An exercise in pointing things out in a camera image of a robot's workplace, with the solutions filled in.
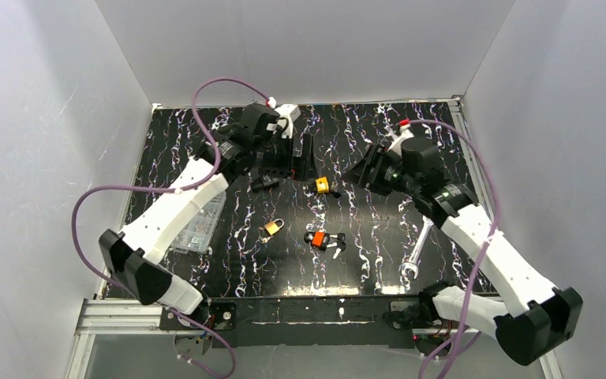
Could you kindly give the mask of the orange padlock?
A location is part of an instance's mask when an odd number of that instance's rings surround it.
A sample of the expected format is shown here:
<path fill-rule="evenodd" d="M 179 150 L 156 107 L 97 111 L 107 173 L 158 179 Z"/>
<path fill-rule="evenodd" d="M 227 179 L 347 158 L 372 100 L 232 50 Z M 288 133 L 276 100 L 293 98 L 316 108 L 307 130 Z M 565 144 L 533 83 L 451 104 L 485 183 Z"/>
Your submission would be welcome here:
<path fill-rule="evenodd" d="M 325 231 L 307 231 L 304 234 L 304 241 L 322 252 L 328 249 L 333 250 L 333 259 L 337 259 L 340 253 L 346 249 L 346 235 L 344 233 L 331 234 Z"/>

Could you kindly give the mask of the black padlock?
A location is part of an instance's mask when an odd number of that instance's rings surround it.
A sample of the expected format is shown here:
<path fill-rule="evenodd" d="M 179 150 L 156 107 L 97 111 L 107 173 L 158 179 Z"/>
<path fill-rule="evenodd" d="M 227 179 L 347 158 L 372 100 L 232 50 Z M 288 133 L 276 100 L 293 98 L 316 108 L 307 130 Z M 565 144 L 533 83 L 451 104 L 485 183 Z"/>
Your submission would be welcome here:
<path fill-rule="evenodd" d="M 270 191 L 280 186 L 280 180 L 278 178 L 272 178 L 269 175 L 263 175 L 259 178 L 255 178 L 250 183 L 250 188 L 254 193 Z"/>

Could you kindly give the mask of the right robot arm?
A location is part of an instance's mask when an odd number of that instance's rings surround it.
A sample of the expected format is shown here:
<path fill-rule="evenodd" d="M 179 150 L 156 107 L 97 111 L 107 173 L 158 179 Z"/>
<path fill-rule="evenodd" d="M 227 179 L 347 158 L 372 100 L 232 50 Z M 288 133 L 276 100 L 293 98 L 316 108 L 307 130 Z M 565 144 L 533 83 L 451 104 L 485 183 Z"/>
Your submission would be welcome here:
<path fill-rule="evenodd" d="M 415 208 L 480 265 L 499 301 L 467 296 L 458 286 L 439 283 L 419 293 L 433 317 L 461 321 L 491 336 L 521 366 L 568 341 L 582 310 L 581 295 L 542 276 L 506 240 L 475 194 L 452 179 L 438 149 L 410 137 L 390 146 L 370 146 L 342 180 L 383 196 L 411 197 Z"/>

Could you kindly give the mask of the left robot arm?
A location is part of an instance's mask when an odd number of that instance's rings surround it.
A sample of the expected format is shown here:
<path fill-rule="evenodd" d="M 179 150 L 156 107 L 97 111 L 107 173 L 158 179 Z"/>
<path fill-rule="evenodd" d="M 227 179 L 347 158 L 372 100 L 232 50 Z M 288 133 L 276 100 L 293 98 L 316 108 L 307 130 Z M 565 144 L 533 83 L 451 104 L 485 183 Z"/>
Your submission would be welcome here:
<path fill-rule="evenodd" d="M 185 315 L 204 301 L 189 281 L 160 263 L 182 229 L 239 177 L 257 169 L 261 178 L 307 181 L 316 176 L 313 137 L 302 136 L 294 153 L 294 123 L 299 106 L 252 103 L 237 122 L 212 131 L 212 139 L 194 149 L 180 175 L 166 192 L 120 231 L 99 237 L 107 270 L 141 304 L 159 303 Z"/>

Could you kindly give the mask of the yellow padlock with keys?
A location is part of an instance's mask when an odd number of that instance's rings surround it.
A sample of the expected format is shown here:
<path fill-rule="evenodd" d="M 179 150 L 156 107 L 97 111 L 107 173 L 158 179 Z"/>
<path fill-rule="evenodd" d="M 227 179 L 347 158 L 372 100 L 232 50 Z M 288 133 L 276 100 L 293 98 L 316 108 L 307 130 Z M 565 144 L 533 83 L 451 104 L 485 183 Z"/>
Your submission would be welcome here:
<path fill-rule="evenodd" d="M 319 177 L 312 181 L 308 186 L 307 190 L 315 195 L 331 195 L 336 199 L 339 199 L 342 194 L 331 184 L 326 176 Z"/>

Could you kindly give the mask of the small brass padlock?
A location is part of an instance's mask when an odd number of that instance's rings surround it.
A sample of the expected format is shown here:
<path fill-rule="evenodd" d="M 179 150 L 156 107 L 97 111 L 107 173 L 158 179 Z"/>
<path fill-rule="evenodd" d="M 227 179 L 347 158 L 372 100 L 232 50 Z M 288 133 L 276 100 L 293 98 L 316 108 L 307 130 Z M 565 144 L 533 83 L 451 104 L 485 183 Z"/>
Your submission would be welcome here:
<path fill-rule="evenodd" d="M 260 240 L 265 243 L 275 236 L 283 227 L 282 219 L 272 220 L 260 228 Z"/>

